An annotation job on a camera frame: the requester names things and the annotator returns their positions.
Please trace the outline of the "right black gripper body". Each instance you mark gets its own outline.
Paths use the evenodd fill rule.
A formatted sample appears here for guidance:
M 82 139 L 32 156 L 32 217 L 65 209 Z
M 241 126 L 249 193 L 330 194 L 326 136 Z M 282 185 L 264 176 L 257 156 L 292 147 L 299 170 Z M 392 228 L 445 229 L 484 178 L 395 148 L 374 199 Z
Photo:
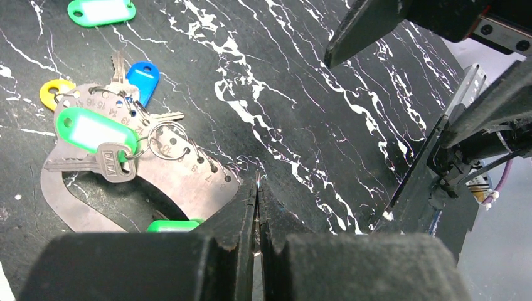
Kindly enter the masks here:
M 531 56 L 531 1 L 413 1 L 406 19 L 441 38 Z

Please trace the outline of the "large silver carabiner keyring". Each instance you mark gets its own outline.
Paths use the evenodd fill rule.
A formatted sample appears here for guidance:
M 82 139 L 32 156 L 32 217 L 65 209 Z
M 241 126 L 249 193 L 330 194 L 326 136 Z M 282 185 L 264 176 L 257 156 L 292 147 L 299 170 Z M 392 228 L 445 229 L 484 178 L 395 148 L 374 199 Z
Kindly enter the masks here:
M 56 105 L 54 123 L 68 107 L 89 109 L 136 133 L 135 178 L 156 187 L 189 219 L 209 219 L 231 201 L 242 183 L 233 170 L 200 149 L 178 121 L 146 125 L 132 103 L 106 87 L 83 84 L 64 93 Z M 56 146 L 46 160 L 60 152 L 56 136 Z M 121 232 L 115 221 L 68 190 L 63 173 L 41 169 L 41 191 L 56 215 L 74 232 Z

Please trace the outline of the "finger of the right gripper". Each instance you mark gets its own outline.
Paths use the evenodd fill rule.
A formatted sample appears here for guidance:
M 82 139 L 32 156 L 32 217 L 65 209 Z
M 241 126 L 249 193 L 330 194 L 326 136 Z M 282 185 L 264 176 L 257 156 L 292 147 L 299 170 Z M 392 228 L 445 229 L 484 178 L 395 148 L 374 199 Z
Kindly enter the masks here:
M 354 1 L 327 45 L 326 67 L 340 65 L 392 32 L 406 19 L 411 5 L 409 0 Z
M 515 61 L 441 136 L 444 148 L 496 124 L 531 117 L 531 58 Z

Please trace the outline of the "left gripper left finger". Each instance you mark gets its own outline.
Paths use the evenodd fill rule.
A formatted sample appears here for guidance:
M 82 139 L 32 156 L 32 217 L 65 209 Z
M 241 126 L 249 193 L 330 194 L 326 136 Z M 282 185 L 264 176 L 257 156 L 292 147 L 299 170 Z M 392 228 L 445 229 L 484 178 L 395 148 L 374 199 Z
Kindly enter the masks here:
M 250 300 L 257 184 L 189 232 L 80 233 L 52 240 L 20 300 Z

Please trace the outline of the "blue key tag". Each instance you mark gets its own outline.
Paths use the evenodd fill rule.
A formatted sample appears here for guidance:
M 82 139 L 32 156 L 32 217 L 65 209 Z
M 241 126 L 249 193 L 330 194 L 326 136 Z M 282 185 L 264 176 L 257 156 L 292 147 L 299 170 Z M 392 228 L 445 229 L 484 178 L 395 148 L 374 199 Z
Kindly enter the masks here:
M 159 83 L 160 72 L 155 65 L 146 61 L 134 63 L 129 71 L 125 70 L 123 51 L 111 55 L 114 74 L 107 88 L 116 92 L 124 92 L 133 104 L 137 116 L 147 125 L 150 122 L 177 121 L 184 118 L 182 112 L 150 114 L 146 105 Z

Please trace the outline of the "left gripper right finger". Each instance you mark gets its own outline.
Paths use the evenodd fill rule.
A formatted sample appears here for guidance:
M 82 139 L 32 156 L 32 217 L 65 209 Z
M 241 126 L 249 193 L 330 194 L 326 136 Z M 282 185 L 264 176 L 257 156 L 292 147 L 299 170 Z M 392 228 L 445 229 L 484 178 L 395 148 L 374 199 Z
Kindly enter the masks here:
M 257 190 L 266 300 L 469 300 L 451 252 L 424 234 L 315 233 Z

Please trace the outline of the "yellow key tag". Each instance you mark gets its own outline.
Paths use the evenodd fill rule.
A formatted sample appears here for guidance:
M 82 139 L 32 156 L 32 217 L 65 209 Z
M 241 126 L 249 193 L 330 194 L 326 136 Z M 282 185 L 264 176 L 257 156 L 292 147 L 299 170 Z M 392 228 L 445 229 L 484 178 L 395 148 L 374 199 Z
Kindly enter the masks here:
M 56 105 L 63 94 L 69 92 L 75 87 L 76 85 L 69 80 L 50 80 L 42 84 L 39 90 L 39 98 L 41 103 L 53 112 L 55 111 Z

